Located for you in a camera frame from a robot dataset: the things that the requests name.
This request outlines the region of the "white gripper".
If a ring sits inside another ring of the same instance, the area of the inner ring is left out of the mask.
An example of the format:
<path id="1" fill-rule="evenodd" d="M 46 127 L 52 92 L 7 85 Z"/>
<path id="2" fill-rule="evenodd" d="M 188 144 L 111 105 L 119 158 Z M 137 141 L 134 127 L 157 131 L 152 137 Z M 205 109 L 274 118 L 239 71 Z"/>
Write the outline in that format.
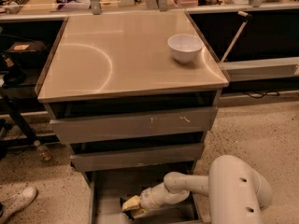
<path id="1" fill-rule="evenodd" d="M 152 188 L 143 190 L 140 197 L 135 195 L 127 201 L 123 201 L 121 205 L 123 212 L 132 210 L 131 214 L 133 218 L 143 217 L 147 211 L 158 209 L 159 207 L 160 205 L 153 198 Z"/>

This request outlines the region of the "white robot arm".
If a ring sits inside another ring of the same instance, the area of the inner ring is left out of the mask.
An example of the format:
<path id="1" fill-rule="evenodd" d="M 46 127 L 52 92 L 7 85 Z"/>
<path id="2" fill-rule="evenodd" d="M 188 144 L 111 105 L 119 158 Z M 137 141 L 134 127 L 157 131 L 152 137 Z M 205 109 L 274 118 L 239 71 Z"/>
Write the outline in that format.
<path id="1" fill-rule="evenodd" d="M 211 163 L 208 175 L 170 172 L 162 183 L 121 200 L 121 209 L 136 219 L 166 204 L 181 203 L 192 192 L 209 198 L 211 224 L 263 224 L 261 212 L 273 199 L 264 176 L 238 157 L 222 155 Z"/>

